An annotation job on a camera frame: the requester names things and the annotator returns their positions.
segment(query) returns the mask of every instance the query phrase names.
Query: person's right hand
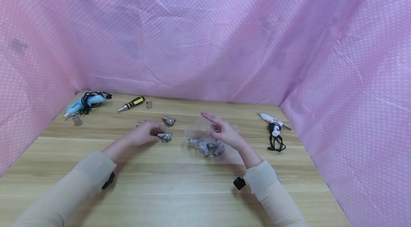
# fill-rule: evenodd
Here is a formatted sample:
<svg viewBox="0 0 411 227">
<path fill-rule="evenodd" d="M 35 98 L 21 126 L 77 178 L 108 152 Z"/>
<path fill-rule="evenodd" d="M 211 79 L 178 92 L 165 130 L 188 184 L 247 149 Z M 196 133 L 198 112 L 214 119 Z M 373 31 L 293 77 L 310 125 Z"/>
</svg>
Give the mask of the person's right hand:
<svg viewBox="0 0 411 227">
<path fill-rule="evenodd" d="M 232 128 L 229 122 L 224 121 L 218 116 L 206 111 L 201 112 L 201 115 L 205 119 L 208 119 L 218 125 L 218 133 L 213 130 L 210 133 L 212 138 L 220 140 L 227 145 L 232 146 L 236 150 L 238 150 L 243 144 L 247 143 L 244 138 Z"/>
</svg>

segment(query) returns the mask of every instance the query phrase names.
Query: metal part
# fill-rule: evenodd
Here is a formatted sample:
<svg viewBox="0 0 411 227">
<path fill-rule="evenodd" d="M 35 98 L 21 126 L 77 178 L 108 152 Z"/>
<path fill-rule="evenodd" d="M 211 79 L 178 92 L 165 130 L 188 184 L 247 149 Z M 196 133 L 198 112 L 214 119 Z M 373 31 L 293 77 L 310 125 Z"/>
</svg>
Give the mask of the metal part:
<svg viewBox="0 0 411 227">
<path fill-rule="evenodd" d="M 81 121 L 80 117 L 78 114 L 72 114 L 71 119 L 73 119 L 73 122 L 75 123 L 76 127 L 80 127 L 83 125 L 83 121 Z"/>
<path fill-rule="evenodd" d="M 153 103 L 152 103 L 151 100 L 147 100 L 147 102 L 146 102 L 146 108 L 148 108 L 148 109 L 152 109 L 152 108 L 153 108 Z"/>
<path fill-rule="evenodd" d="M 211 137 L 207 138 L 191 138 L 188 143 L 201 151 L 205 157 L 218 158 L 225 152 L 225 147 L 222 142 Z"/>
<path fill-rule="evenodd" d="M 291 128 L 289 128 L 287 125 L 283 124 L 282 127 L 284 127 L 285 129 L 291 131 Z"/>
<path fill-rule="evenodd" d="M 166 127 L 172 127 L 176 123 L 175 119 L 168 116 L 163 116 L 163 121 Z"/>
<path fill-rule="evenodd" d="M 158 133 L 157 137 L 161 139 L 162 143 L 168 143 L 173 138 L 173 133 Z"/>
<path fill-rule="evenodd" d="M 119 109 L 117 110 L 117 112 L 120 113 L 120 112 L 125 111 L 125 110 L 128 110 L 127 104 L 125 104 L 125 105 L 123 105 L 121 108 L 119 108 Z"/>
</svg>

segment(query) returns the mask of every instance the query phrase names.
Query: pink backdrop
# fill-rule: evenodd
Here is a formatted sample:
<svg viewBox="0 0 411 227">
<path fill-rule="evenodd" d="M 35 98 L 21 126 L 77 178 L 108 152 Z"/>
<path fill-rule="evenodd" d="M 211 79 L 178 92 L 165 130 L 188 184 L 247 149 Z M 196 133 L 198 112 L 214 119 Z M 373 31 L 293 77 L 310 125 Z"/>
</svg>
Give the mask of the pink backdrop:
<svg viewBox="0 0 411 227">
<path fill-rule="evenodd" d="M 354 226 L 411 222 L 411 0 L 0 0 L 0 176 L 76 92 L 280 105 Z"/>
</svg>

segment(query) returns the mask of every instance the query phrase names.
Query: bag of metal fittings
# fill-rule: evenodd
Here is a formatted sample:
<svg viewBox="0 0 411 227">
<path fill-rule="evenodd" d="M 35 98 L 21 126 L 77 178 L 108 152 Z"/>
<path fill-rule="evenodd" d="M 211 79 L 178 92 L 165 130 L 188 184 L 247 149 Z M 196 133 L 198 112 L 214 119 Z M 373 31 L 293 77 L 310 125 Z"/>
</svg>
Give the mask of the bag of metal fittings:
<svg viewBox="0 0 411 227">
<path fill-rule="evenodd" d="M 213 123 L 200 116 L 195 124 L 184 131 L 183 138 L 204 157 L 225 164 L 243 164 L 240 154 L 235 149 L 210 137 L 211 128 L 214 128 Z M 233 128 L 238 131 L 237 125 L 233 125 Z"/>
</svg>

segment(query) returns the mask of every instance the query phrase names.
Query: yellow and black screwdriver handle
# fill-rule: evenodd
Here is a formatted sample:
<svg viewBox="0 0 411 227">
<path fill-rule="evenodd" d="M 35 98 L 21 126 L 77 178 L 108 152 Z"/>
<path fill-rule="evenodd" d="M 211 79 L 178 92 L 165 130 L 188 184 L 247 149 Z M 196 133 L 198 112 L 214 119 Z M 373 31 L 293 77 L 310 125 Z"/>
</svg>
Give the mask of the yellow and black screwdriver handle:
<svg viewBox="0 0 411 227">
<path fill-rule="evenodd" d="M 120 113 L 120 112 L 122 112 L 122 111 L 129 110 L 130 108 L 133 108 L 134 106 L 140 105 L 140 104 L 143 103 L 145 100 L 146 100 L 146 99 L 145 99 L 143 96 L 139 96 L 139 97 L 135 98 L 134 100 L 132 100 L 132 101 L 124 104 L 121 108 L 119 108 L 119 109 L 117 110 L 117 112 Z"/>
</svg>

